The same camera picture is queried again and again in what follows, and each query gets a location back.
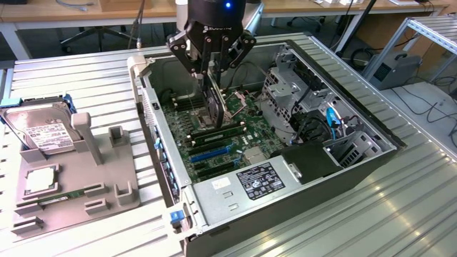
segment white label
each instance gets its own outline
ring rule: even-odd
[[[216,136],[213,136],[213,137],[210,137],[210,138],[206,138],[205,139],[205,142],[206,141],[212,141],[212,140],[214,140],[214,139],[217,139],[217,138],[221,138],[224,135],[216,135]]]
[[[213,183],[214,190],[221,189],[222,187],[226,187],[230,185],[230,181],[228,177],[214,180],[212,183]]]
[[[68,135],[63,123],[28,127],[25,133],[40,150],[52,150],[73,145],[71,135]]]

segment power cable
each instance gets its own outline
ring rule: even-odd
[[[353,0],[350,0],[350,4],[349,4],[348,10],[345,11],[345,15],[344,15],[344,16],[348,18],[348,21],[346,21],[346,24],[345,24],[345,28],[344,28],[344,32],[342,32],[342,34],[341,34],[341,37],[340,37],[340,39],[338,39],[337,43],[336,43],[336,44],[334,44],[332,47],[329,47],[329,49],[332,49],[334,46],[337,46],[337,44],[340,44],[340,42],[341,42],[341,39],[342,39],[342,36],[344,36],[344,34],[345,34],[346,30],[348,30],[348,27],[349,27],[349,21],[350,21],[350,18],[348,17],[348,13],[349,13],[349,10],[350,10],[350,7],[352,7],[352,3],[353,3]],[[333,37],[332,37],[332,41],[330,41],[330,44],[329,44],[329,46],[330,46],[330,45],[332,45],[332,43],[333,43],[333,40],[334,40],[336,34],[337,34],[337,28],[336,28],[336,30],[334,30],[334,34],[333,34]]]

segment black device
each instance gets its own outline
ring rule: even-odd
[[[205,106],[216,127],[221,127],[224,118],[224,101],[218,93],[221,73],[238,66],[256,44],[256,38],[242,28],[245,4],[246,0],[189,0],[184,30],[166,39],[176,58],[200,80]],[[209,72],[212,59],[214,66]]]

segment wooden desk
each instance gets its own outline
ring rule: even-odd
[[[174,0],[152,0],[153,8],[144,10],[144,18],[176,16]],[[103,12],[97,0],[72,0],[75,4],[95,2],[88,11],[61,6],[55,0],[28,0],[27,5],[7,5],[0,14],[5,22],[68,21],[135,18],[137,11]]]
[[[5,6],[4,4],[0,4],[0,14],[1,14],[1,12],[3,12],[3,7],[4,7],[4,6]]]
[[[72,0],[72,3],[87,3],[91,0]],[[176,22],[174,0],[152,0],[153,8],[144,12],[144,24]],[[350,7],[349,14],[354,18],[349,24],[345,35],[337,47],[340,50],[346,41],[354,25],[360,20],[361,13],[368,5],[368,1]],[[442,10],[442,0],[433,0],[436,12]],[[348,7],[342,4],[318,5],[309,0],[264,0],[265,8],[262,17],[306,17],[306,16],[337,16],[346,13]],[[97,5],[88,6],[88,11],[59,5],[55,0],[29,0],[27,5],[5,5],[0,13],[3,23],[0,32],[3,33],[9,47],[17,59],[31,59],[28,50],[21,42],[17,30],[37,28],[88,27],[88,26],[115,26],[133,22],[136,11],[101,12]],[[422,6],[396,6],[389,0],[378,0],[370,13],[402,13],[422,12]]]

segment hard drive label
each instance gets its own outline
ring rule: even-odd
[[[25,129],[27,135],[41,151],[73,145],[71,135],[63,123],[49,124]]]
[[[256,200],[285,188],[269,162],[238,172],[236,175],[250,200]]]

